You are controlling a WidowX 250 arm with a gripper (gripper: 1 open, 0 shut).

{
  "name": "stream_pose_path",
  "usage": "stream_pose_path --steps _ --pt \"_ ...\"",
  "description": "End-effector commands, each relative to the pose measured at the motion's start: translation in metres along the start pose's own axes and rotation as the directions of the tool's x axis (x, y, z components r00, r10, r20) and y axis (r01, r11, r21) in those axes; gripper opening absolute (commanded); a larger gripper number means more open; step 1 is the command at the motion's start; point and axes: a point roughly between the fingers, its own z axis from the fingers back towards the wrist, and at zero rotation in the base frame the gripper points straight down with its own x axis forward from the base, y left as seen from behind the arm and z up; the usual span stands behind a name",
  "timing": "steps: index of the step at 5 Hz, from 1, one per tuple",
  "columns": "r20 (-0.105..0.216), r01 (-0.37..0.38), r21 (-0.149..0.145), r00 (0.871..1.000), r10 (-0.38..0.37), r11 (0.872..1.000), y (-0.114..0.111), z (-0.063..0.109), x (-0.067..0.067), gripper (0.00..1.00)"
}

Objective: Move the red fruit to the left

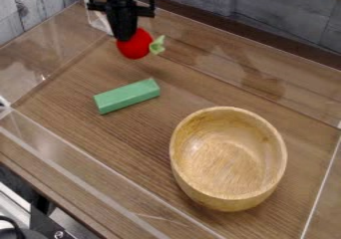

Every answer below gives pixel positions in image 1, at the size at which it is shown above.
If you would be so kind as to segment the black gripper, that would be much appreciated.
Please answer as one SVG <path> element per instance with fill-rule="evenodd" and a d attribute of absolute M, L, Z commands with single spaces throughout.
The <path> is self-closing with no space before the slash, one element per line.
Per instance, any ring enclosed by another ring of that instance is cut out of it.
<path fill-rule="evenodd" d="M 108 0 L 88 0 L 87 9 L 107 13 L 112 33 L 119 41 L 129 40 L 137 30 L 137 17 L 155 17 L 156 0 L 127 0 L 109 2 Z M 123 12 L 128 12 L 127 30 Z"/>

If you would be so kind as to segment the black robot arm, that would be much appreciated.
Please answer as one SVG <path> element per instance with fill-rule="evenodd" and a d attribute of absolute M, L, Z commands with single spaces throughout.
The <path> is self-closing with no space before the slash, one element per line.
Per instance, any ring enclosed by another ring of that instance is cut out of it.
<path fill-rule="evenodd" d="M 129 41 L 137 32 L 140 17 L 155 17 L 156 0 L 88 0 L 87 9 L 107 16 L 113 37 Z"/>

